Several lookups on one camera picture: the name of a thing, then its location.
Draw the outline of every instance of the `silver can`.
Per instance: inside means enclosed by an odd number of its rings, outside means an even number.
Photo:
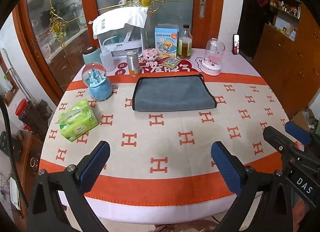
[[[129,74],[133,77],[140,75],[138,53],[134,51],[127,52],[127,63]]]

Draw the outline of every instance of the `bottle with brown liquid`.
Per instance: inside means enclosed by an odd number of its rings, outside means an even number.
[[[178,57],[180,59],[189,59],[191,56],[192,35],[189,25],[183,25],[183,31],[179,32]]]

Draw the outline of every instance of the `tablecloth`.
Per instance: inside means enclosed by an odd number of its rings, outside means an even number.
[[[132,110],[132,95],[139,77],[194,74],[199,71],[204,50],[193,52],[190,60],[182,61],[174,70],[146,66],[141,61],[143,74],[138,77],[126,75],[126,62],[118,62],[111,73],[114,75],[109,76],[113,95],[102,102],[90,97],[77,75],[51,121],[40,168],[62,171],[77,164],[99,141],[105,140],[110,144],[111,156],[93,189],[85,195],[98,217],[167,224],[227,210],[235,195],[229,192],[210,157],[212,143],[222,141],[243,164],[272,173],[281,168],[280,154],[263,140],[263,129],[271,125],[294,139],[284,131],[288,118],[270,87],[241,56],[231,53],[225,56],[223,73],[204,74],[217,108],[179,112]],[[226,73],[241,68],[251,75]],[[69,142],[60,135],[55,123],[60,113],[85,98],[100,124]],[[67,205],[63,193],[60,197]]]

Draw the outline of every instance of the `glass dome lamp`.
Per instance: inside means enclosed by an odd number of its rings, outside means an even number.
[[[82,80],[89,88],[91,98],[103,101],[109,98],[113,88],[110,80],[106,77],[106,70],[98,62],[90,63],[82,71]]]
[[[225,49],[226,47],[223,42],[216,38],[210,39],[207,42],[204,59],[201,62],[200,69],[208,75],[219,75]]]

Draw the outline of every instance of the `white squeeze bottle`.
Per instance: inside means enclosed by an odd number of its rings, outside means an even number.
[[[100,59],[102,62],[103,67],[106,69],[106,72],[111,72],[113,71],[116,66],[112,58],[112,54],[106,47],[101,48],[101,54],[100,54]]]
[[[183,31],[179,32],[178,57],[180,59],[189,59],[191,56],[192,35],[189,25],[183,25]]]

